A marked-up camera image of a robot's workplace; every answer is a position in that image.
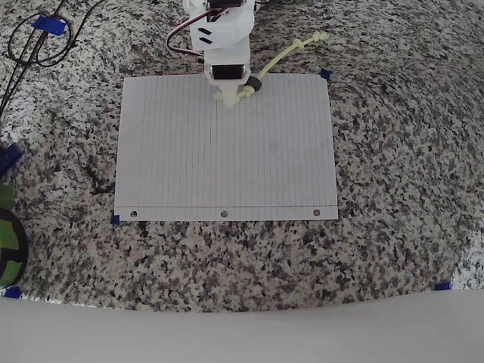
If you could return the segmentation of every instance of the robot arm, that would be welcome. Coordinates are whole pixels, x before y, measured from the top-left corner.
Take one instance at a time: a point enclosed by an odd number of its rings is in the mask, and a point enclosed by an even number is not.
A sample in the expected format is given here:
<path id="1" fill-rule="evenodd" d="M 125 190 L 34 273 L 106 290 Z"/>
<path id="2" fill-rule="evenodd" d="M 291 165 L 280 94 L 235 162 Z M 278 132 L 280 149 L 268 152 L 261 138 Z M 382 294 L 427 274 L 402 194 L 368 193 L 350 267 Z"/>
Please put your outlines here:
<path id="1" fill-rule="evenodd" d="M 194 49 L 187 52 L 203 52 L 205 76 L 220 88 L 223 103 L 229 108 L 237 102 L 238 86 L 250 76 L 249 34 L 254 26 L 254 5 L 255 0 L 183 1 L 190 15 L 185 26 L 189 24 Z"/>

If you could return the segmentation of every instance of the yellow cord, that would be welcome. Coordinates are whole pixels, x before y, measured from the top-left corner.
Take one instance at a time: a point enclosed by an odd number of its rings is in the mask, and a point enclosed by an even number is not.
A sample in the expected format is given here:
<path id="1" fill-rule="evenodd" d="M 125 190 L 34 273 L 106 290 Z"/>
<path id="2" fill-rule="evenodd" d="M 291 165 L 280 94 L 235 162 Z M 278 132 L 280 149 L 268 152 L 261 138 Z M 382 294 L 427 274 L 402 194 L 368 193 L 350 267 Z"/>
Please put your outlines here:
<path id="1" fill-rule="evenodd" d="M 267 65 L 257 74 L 256 78 L 261 81 L 262 77 L 265 76 L 267 72 L 277 64 L 278 61 L 286 57 L 290 52 L 295 51 L 296 49 L 304 49 L 304 47 L 311 42 L 319 42 L 320 40 L 327 40 L 328 38 L 329 34 L 326 32 L 315 32 L 311 38 L 305 40 L 304 42 L 299 39 L 294 39 L 293 44 L 284 49 L 281 53 L 276 55 L 274 59 L 267 63 Z M 237 93 L 237 102 L 239 102 L 242 97 L 250 97 L 254 93 L 256 93 L 254 87 L 251 85 L 245 85 L 244 88 L 242 88 L 242 91 Z M 220 92 L 216 94 L 216 99 L 222 99 Z"/>

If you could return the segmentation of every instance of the granite countertop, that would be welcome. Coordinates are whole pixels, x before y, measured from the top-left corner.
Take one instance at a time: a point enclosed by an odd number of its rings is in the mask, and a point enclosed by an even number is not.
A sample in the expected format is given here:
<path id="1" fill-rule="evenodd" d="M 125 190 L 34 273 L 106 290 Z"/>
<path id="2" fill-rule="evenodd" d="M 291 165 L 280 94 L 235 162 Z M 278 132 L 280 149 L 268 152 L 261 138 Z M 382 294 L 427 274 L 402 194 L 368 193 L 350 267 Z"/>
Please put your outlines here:
<path id="1" fill-rule="evenodd" d="M 67 2 L 74 28 L 93 1 Z M 330 40 L 274 72 L 332 71 L 340 219 L 110 224 L 123 77 L 201 73 L 166 50 L 181 1 L 108 1 L 56 67 L 33 67 L 2 120 L 21 162 L 15 213 L 30 238 L 26 299 L 122 309 L 226 311 L 348 303 L 484 287 L 484 7 L 332 0 L 266 6 L 259 70 L 295 37 Z M 20 18 L 0 5 L 0 52 Z M 178 38 L 188 45 L 188 34 Z M 2 58 L 5 87 L 13 62 Z"/>

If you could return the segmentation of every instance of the black cable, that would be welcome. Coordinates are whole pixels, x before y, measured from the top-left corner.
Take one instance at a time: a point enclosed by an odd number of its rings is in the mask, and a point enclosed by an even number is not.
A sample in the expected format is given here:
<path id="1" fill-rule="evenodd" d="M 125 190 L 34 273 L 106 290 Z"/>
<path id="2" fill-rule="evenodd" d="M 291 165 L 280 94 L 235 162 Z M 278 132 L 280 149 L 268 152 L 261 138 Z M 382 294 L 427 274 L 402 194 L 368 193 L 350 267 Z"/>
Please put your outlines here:
<path id="1" fill-rule="evenodd" d="M 59 15 L 59 12 L 61 8 L 64 6 L 66 0 L 61 0 L 57 8 L 55 9 L 55 12 L 52 15 L 47 15 L 45 13 L 39 12 L 34 15 L 31 15 L 30 17 L 22 20 L 14 29 L 12 34 L 10 35 L 10 39 L 8 40 L 8 46 L 7 46 L 7 53 L 8 57 L 12 59 L 16 64 L 14 71 L 11 74 L 10 79 L 8 80 L 8 85 L 7 88 L 5 89 L 5 93 L 2 98 L 2 102 L 0 103 L 0 118 L 2 117 L 2 114 L 5 111 L 5 108 L 7 107 L 8 102 L 10 101 L 13 93 L 17 89 L 18 85 L 20 84 L 20 81 L 24 78 L 25 73 L 27 70 L 32 66 L 32 65 L 38 65 L 40 67 L 48 68 L 48 67 L 53 67 L 57 64 L 59 64 L 61 61 L 65 59 L 65 57 L 69 54 L 70 50 L 76 46 L 76 40 L 79 37 L 79 34 L 82 31 L 82 28 L 85 25 L 85 22 L 89 18 L 89 16 L 92 14 L 94 9 L 96 9 L 97 6 L 105 2 L 106 0 L 100 0 L 96 2 L 92 7 L 87 11 L 85 14 L 84 18 L 82 19 L 81 25 L 79 26 L 77 33 L 73 36 L 73 27 L 70 21 L 68 21 L 65 17 Z M 67 25 L 67 43 L 66 45 L 55 55 L 46 57 L 44 59 L 39 59 L 39 51 L 42 48 L 42 46 L 45 43 L 45 40 L 48 37 L 48 32 L 42 31 L 42 34 L 40 35 L 39 39 L 37 40 L 36 44 L 33 47 L 32 52 L 30 53 L 30 56 L 28 60 L 23 60 L 25 57 L 27 50 L 30 47 L 30 43 L 33 39 L 34 34 L 36 34 L 38 29 L 35 29 L 30 33 L 29 38 L 26 41 L 26 44 L 24 45 L 22 52 L 20 53 L 19 57 L 15 57 L 14 52 L 12 51 L 12 43 L 14 41 L 15 36 L 17 35 L 17 32 L 19 29 L 24 25 L 25 23 L 31 21 L 35 17 L 40 17 L 43 16 L 45 19 L 56 19 L 63 21 Z M 17 80 L 14 81 L 16 74 L 18 73 L 19 69 L 22 67 L 22 70 L 17 77 Z"/>

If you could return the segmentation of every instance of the white surface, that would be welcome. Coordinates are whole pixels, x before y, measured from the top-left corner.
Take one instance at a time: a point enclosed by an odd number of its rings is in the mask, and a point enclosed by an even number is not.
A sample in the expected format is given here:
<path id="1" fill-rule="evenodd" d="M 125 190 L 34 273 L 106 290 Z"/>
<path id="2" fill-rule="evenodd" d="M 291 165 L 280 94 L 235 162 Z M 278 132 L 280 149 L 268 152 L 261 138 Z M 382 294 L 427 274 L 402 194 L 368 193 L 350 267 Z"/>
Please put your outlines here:
<path id="1" fill-rule="evenodd" d="M 115 214 L 337 219 L 326 80 L 267 75 L 231 110 L 213 100 L 215 92 L 202 75 L 125 79 Z"/>
<path id="2" fill-rule="evenodd" d="M 287 312 L 176 314 L 0 298 L 8 363 L 456 363 L 484 357 L 484 291 Z"/>

